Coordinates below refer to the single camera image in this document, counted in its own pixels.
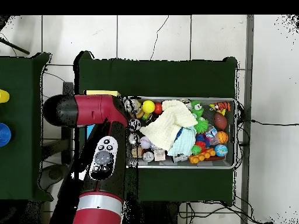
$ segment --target green toy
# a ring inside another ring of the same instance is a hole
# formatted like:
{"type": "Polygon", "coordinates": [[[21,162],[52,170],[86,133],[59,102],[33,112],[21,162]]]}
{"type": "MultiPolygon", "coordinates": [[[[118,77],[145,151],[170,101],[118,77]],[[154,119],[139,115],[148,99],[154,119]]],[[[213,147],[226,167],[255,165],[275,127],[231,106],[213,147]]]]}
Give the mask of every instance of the green toy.
{"type": "Polygon", "coordinates": [[[199,100],[191,101],[192,110],[191,113],[194,115],[197,124],[194,126],[197,133],[203,133],[208,129],[208,121],[205,120],[201,115],[203,114],[203,106],[199,100]]]}
{"type": "Polygon", "coordinates": [[[191,148],[192,155],[198,155],[201,152],[201,147],[194,145],[191,148]]]}

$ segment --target dark green tablecloth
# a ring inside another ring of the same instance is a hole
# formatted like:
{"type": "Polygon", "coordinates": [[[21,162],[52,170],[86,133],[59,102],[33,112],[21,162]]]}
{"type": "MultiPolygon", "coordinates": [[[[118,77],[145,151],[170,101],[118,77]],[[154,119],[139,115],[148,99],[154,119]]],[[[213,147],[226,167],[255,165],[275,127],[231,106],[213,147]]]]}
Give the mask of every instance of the dark green tablecloth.
{"type": "Polygon", "coordinates": [[[34,58],[0,57],[0,89],[10,100],[0,103],[0,122],[12,133],[11,141],[0,148],[0,199],[51,201],[39,189],[41,161],[40,84],[47,53],[34,58]]]}
{"type": "MultiPolygon", "coordinates": [[[[235,58],[223,61],[96,60],[81,52],[74,63],[75,91],[117,90],[123,96],[235,97],[235,58]]],[[[80,145],[84,131],[80,132],[80,145]]],[[[126,191],[135,173],[126,171],[126,191]]],[[[223,200],[232,205],[233,170],[139,169],[142,201],[223,200]]]]}

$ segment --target red ball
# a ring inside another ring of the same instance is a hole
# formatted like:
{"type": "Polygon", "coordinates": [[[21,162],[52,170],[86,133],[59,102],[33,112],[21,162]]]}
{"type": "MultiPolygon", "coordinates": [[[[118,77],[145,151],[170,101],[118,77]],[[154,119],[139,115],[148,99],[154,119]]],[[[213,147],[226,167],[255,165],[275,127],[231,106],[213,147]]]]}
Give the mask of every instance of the red ball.
{"type": "Polygon", "coordinates": [[[161,114],[162,113],[162,104],[157,102],[155,103],[155,110],[154,110],[155,114],[161,114]]]}

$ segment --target gray plastic bin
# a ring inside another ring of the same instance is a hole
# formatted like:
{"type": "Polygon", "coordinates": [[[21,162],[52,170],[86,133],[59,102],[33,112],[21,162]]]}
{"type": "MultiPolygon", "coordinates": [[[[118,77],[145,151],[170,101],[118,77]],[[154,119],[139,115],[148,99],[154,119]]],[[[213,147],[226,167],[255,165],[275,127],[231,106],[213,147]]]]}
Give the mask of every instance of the gray plastic bin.
{"type": "Polygon", "coordinates": [[[139,168],[159,168],[159,169],[231,169],[237,163],[237,102],[232,98],[196,98],[196,97],[132,97],[132,99],[138,99],[140,103],[145,100],[152,100],[154,103],[162,102],[164,100],[180,100],[182,98],[189,100],[199,100],[203,105],[204,112],[202,117],[207,119],[210,124],[214,124],[214,115],[216,111],[210,110],[209,104],[213,104],[215,102],[229,102],[231,105],[231,111],[226,111],[225,117],[227,119],[227,127],[224,130],[228,134],[228,142],[226,146],[228,148],[228,153],[223,160],[216,161],[202,161],[198,162],[198,164],[191,164],[189,160],[184,162],[176,162],[174,163],[170,157],[167,157],[166,160],[161,162],[145,162],[142,158],[133,158],[131,157],[130,148],[128,148],[127,152],[127,167],[129,165],[135,166],[138,162],[139,168]]]}

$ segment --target white cloth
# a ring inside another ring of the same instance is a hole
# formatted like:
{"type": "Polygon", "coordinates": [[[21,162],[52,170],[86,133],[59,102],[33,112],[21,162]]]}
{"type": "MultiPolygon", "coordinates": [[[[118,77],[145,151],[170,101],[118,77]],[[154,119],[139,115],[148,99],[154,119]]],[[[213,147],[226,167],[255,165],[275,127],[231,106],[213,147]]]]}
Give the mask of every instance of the white cloth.
{"type": "Polygon", "coordinates": [[[176,134],[181,127],[197,124],[196,119],[185,104],[179,100],[165,100],[162,103],[163,113],[146,127],[141,127],[144,134],[155,146],[170,150],[176,134]]]}

